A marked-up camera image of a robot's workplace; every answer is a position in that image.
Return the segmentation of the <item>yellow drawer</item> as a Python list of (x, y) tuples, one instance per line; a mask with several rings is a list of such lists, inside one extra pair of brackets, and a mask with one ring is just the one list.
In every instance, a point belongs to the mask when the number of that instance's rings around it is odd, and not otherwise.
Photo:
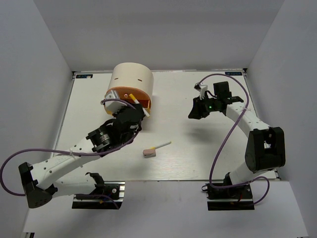
[[(146, 117), (149, 117), (150, 116), (150, 111), (151, 111), (151, 101), (150, 100), (138, 99), (138, 102), (144, 108), (144, 113), (145, 113)], [(121, 103), (121, 102), (118, 102), (118, 101), (112, 101), (112, 102), (105, 102), (104, 103), (105, 111), (109, 115), (112, 115), (113, 113), (117, 113), (119, 111), (119, 109), (123, 108), (124, 106), (126, 106), (124, 103)]]

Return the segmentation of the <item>orange top drawer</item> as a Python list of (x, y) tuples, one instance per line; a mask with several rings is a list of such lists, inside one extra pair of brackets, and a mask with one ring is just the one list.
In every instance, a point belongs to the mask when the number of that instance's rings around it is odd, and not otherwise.
[(146, 92), (144, 92), (144, 91), (142, 91), (140, 89), (137, 89), (137, 88), (132, 88), (132, 87), (112, 87), (112, 88), (108, 89), (106, 93), (110, 92), (111, 90), (112, 91), (116, 91), (121, 99), (128, 99), (128, 98), (130, 98), (129, 95), (133, 94), (133, 96), (136, 99), (150, 100), (150, 96)]

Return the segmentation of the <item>pink correction tape dispenser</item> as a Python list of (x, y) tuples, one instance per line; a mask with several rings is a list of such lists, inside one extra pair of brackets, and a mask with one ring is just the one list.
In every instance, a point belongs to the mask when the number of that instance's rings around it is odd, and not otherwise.
[(156, 156), (156, 149), (155, 148), (143, 150), (143, 157), (144, 158), (155, 157), (155, 156)]

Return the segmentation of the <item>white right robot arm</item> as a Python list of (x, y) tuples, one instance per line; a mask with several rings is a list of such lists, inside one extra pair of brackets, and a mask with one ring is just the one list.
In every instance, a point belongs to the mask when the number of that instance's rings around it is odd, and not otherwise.
[(200, 94), (193, 99), (193, 108), (188, 115), (190, 119), (202, 119), (211, 112), (220, 112), (231, 119), (233, 126), (239, 127), (248, 138), (244, 162), (229, 172), (223, 180), (223, 185), (217, 189), (223, 189), (228, 197), (234, 198), (241, 193), (241, 186), (257, 180), (263, 173), (285, 165), (282, 128), (269, 126), (249, 111), (246, 102), (239, 96), (232, 95), (228, 82), (215, 83), (215, 95), (211, 98), (208, 97), (206, 85), (197, 83), (194, 88)]

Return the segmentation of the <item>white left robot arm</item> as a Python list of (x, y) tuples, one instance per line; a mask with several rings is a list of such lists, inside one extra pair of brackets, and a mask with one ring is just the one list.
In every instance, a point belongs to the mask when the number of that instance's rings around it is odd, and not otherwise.
[(58, 152), (56, 156), (40, 163), (21, 164), (18, 168), (29, 208), (41, 207), (54, 197), (64, 195), (111, 203), (118, 200), (118, 185), (106, 184), (98, 173), (85, 172), (79, 178), (67, 177), (67, 174), (132, 143), (142, 129), (144, 117), (141, 104), (123, 106), (113, 118), (89, 132), (66, 154)]

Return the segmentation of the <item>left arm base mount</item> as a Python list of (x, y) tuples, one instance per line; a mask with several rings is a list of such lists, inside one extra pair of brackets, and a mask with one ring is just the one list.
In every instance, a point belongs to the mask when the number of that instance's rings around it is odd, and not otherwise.
[(124, 199), (125, 182), (105, 182), (91, 194), (75, 194), (72, 209), (118, 210)]

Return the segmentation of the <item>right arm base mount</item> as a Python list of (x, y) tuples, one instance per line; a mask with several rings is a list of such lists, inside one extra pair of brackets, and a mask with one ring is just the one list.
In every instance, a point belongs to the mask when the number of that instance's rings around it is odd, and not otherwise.
[(253, 194), (250, 185), (234, 188), (213, 188), (209, 183), (202, 186), (202, 192), (207, 194), (209, 211), (254, 210)]

